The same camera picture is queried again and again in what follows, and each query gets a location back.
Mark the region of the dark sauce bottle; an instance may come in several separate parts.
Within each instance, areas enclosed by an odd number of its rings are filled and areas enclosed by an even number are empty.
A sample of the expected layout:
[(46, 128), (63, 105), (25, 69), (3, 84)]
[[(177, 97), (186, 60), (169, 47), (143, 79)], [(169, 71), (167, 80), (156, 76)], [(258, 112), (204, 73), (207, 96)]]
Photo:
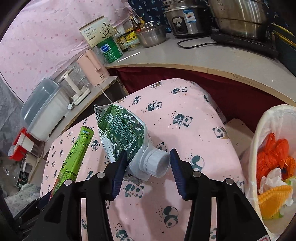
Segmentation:
[(132, 22), (133, 25), (133, 30), (135, 32), (139, 32), (141, 30), (140, 25), (136, 22), (135, 17), (134, 16), (130, 16), (130, 20)]

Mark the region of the pink panda tablecloth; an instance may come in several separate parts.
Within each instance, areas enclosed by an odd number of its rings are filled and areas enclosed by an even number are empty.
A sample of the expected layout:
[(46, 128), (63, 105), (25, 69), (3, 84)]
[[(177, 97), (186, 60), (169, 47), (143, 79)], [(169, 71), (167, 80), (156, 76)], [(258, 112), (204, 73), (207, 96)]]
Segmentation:
[[(161, 80), (118, 101), (147, 126), (154, 146), (176, 149), (180, 158), (208, 178), (245, 179), (224, 127), (224, 116), (210, 95), (191, 81)], [(183, 240), (191, 202), (177, 191), (173, 173), (142, 182), (126, 176), (120, 194), (107, 204), (115, 240)]]

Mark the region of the large steel steamer pot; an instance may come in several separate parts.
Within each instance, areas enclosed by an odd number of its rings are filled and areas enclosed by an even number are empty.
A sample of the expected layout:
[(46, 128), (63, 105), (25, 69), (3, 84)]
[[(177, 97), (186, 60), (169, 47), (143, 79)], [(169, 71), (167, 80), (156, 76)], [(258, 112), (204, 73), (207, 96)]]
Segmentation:
[(267, 30), (267, 6), (264, 1), (208, 1), (219, 29), (229, 35), (259, 39)]

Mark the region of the blue yellow stacked basins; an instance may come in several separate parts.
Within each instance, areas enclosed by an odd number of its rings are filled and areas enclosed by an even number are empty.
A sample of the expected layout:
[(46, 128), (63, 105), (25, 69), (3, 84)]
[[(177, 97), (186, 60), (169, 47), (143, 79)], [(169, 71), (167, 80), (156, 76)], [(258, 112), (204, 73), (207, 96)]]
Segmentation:
[(278, 51), (278, 60), (295, 76), (296, 51), (295, 34), (287, 28), (273, 23), (275, 46)]

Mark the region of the green spouted pouch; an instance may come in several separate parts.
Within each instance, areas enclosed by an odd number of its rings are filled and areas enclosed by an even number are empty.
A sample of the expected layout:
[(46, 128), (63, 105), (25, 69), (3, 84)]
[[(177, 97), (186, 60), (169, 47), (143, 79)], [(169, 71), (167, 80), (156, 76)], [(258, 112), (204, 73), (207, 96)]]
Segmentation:
[(118, 104), (94, 106), (101, 143), (110, 162), (127, 154), (126, 173), (143, 181), (162, 178), (170, 166), (170, 154), (154, 146), (145, 123)]

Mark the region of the glass white kettle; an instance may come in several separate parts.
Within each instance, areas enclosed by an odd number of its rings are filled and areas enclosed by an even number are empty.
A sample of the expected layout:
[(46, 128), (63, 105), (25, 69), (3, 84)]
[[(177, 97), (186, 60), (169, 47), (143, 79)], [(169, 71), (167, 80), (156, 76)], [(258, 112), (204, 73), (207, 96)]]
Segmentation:
[(91, 90), (88, 88), (88, 85), (84, 84), (82, 79), (75, 82), (74, 77), (76, 76), (77, 74), (75, 71), (70, 68), (57, 78), (56, 83), (65, 89), (71, 99), (71, 105), (78, 106), (84, 99), (86, 99), (86, 97), (88, 97)]

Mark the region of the pink electric kettle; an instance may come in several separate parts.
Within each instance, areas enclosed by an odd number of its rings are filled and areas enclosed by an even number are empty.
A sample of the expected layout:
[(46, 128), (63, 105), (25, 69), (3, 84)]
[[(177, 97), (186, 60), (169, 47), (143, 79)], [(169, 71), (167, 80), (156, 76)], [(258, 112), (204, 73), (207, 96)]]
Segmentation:
[(110, 76), (105, 66), (99, 61), (92, 50), (87, 50), (76, 62), (93, 87), (102, 84)]

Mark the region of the small steel bowl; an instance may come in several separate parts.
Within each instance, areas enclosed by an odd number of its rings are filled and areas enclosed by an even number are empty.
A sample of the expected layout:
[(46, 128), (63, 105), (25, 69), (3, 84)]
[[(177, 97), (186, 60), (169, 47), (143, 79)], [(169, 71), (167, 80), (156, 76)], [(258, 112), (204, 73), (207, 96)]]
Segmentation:
[(136, 32), (140, 44), (145, 47), (153, 47), (166, 41), (166, 31), (163, 25), (145, 27)]

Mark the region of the green tin can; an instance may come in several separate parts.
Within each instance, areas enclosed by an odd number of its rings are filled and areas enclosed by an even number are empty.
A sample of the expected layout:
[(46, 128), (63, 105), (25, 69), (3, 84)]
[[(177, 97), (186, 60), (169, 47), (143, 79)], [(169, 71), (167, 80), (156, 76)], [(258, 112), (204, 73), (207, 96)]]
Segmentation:
[(108, 63), (112, 63), (123, 56), (123, 52), (113, 37), (109, 37), (98, 43), (97, 47)]

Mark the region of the clear lid storage box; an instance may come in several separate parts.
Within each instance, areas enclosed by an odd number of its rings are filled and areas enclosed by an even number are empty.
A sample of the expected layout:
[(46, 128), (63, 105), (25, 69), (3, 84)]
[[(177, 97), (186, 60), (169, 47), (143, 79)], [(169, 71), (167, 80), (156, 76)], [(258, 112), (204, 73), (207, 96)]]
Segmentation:
[(34, 89), (20, 113), (27, 132), (41, 142), (48, 140), (59, 121), (68, 113), (70, 99), (51, 78), (44, 78)]

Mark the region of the green snack wrapper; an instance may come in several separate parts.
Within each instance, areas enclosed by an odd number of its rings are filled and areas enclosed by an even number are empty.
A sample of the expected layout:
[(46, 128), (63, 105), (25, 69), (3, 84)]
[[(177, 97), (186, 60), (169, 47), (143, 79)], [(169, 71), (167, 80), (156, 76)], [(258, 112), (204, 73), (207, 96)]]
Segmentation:
[(65, 161), (63, 162), (59, 175), (53, 186), (50, 198), (54, 196), (54, 194), (66, 180), (71, 180), (72, 182), (76, 181), (83, 158), (93, 138), (93, 135), (94, 131), (91, 128), (86, 126), (81, 127), (76, 141), (74, 142)]

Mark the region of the white lined trash bin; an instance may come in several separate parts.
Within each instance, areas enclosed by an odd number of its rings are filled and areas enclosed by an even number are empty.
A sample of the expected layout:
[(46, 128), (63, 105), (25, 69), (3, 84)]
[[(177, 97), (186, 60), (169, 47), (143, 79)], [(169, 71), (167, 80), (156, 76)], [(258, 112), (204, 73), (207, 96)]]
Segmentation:
[(262, 115), (241, 165), (244, 193), (270, 240), (295, 240), (294, 106), (274, 106)]

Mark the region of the steel rice cooker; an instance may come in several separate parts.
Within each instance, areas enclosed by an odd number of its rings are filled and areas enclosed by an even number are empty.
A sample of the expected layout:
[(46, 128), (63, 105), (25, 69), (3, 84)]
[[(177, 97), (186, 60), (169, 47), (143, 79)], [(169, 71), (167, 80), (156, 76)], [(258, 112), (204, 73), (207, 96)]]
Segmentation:
[(207, 36), (211, 33), (209, 8), (200, 1), (164, 1), (162, 8), (176, 38)]

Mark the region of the orange plastic bag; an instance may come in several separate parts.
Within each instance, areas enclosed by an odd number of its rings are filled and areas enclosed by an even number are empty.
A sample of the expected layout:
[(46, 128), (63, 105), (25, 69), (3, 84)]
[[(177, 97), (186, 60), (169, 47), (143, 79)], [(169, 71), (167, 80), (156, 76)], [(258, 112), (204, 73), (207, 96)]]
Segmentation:
[(274, 133), (269, 133), (265, 145), (257, 153), (256, 180), (259, 187), (262, 177), (275, 168), (282, 171), (282, 180), (292, 177), (295, 173), (295, 159), (290, 156), (289, 144), (286, 138), (275, 139)]

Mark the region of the yellow condiment jar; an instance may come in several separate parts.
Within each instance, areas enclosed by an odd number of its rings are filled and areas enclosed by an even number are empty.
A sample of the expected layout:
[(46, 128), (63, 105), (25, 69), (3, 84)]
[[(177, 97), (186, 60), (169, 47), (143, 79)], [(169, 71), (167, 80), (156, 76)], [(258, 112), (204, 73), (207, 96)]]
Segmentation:
[(135, 50), (140, 47), (140, 42), (135, 31), (130, 31), (125, 34), (126, 45), (129, 50)]

